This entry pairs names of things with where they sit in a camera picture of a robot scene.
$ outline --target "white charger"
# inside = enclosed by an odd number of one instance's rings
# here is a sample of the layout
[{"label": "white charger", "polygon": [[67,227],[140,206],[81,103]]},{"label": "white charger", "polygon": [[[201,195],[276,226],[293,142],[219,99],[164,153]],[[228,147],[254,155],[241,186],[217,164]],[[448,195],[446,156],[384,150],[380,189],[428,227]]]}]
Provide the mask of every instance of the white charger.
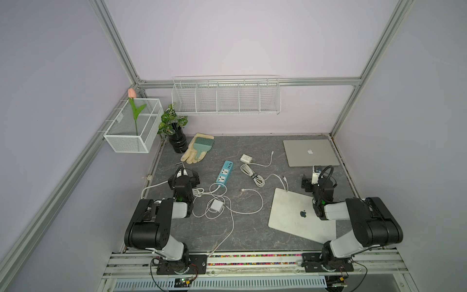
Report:
[{"label": "white charger", "polygon": [[209,206],[209,210],[218,212],[218,213],[220,213],[223,208],[224,208],[224,202],[218,199],[214,199],[212,201],[211,206]]},{"label": "white charger", "polygon": [[243,154],[240,158],[240,161],[242,161],[243,163],[251,163],[251,159],[253,159],[251,156],[248,156],[246,154]]}]

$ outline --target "beige glove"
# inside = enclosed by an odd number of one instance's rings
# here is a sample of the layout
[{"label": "beige glove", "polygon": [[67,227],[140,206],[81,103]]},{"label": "beige glove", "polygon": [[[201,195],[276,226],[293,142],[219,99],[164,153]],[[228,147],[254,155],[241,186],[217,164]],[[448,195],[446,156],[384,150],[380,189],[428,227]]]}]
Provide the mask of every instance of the beige glove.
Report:
[{"label": "beige glove", "polygon": [[196,156],[196,153],[198,151],[193,148],[193,144],[195,143],[196,137],[214,139],[213,136],[206,135],[206,134],[201,134],[201,133],[196,133],[196,135],[191,140],[190,145],[188,145],[188,150],[185,152],[185,154],[183,154],[180,161],[185,161],[186,160],[186,163],[192,164],[192,163],[200,162],[204,158],[204,156],[206,156],[207,152],[203,151],[203,152],[201,152],[201,155],[199,156],[199,158],[197,160],[195,160],[195,156]]}]

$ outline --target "cleaning brush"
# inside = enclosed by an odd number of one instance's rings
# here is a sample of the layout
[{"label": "cleaning brush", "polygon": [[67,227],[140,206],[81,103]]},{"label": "cleaning brush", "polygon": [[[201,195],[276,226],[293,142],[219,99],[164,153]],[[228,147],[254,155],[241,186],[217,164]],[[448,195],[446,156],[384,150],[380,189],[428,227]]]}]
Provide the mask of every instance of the cleaning brush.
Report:
[{"label": "cleaning brush", "polygon": [[193,148],[197,150],[195,160],[198,160],[201,152],[208,152],[211,150],[212,146],[214,145],[214,139],[196,137],[195,143],[193,144]]}]

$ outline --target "teal power strip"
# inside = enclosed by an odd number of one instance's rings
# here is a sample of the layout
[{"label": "teal power strip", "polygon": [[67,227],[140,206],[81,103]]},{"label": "teal power strip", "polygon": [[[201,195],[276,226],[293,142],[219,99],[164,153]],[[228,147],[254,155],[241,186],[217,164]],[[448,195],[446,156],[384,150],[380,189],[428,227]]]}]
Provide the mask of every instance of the teal power strip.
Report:
[{"label": "teal power strip", "polygon": [[227,183],[227,180],[228,180],[229,176],[230,176],[230,173],[232,172],[233,167],[234,167],[234,163],[232,161],[226,160],[224,162],[224,166],[222,167],[222,170],[220,171],[219,175],[217,176],[216,183],[225,185]]}]

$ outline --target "black mounting plate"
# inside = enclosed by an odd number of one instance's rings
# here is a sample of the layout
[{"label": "black mounting plate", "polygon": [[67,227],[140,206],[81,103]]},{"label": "black mounting plate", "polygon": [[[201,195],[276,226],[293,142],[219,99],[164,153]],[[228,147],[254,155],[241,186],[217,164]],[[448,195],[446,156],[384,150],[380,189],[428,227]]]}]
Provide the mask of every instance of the black mounting plate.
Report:
[{"label": "black mounting plate", "polygon": [[[328,272],[321,267],[319,262],[321,259],[319,256],[321,255],[320,252],[305,252],[302,254],[303,264],[302,267],[305,267],[305,272],[307,273],[318,273],[318,272]],[[353,272],[354,266],[352,262],[348,262],[349,259],[337,259],[334,261],[329,261],[327,266],[331,267],[331,269],[336,269],[339,271],[339,267],[343,266],[343,271]]]},{"label": "black mounting plate", "polygon": [[[206,274],[207,255],[190,255],[190,264],[193,264],[198,268],[198,275]],[[185,274],[195,275],[196,268],[191,265],[189,268],[190,269]],[[157,275],[177,275],[177,273],[175,273],[175,271],[166,263],[161,261],[157,267]]]}]

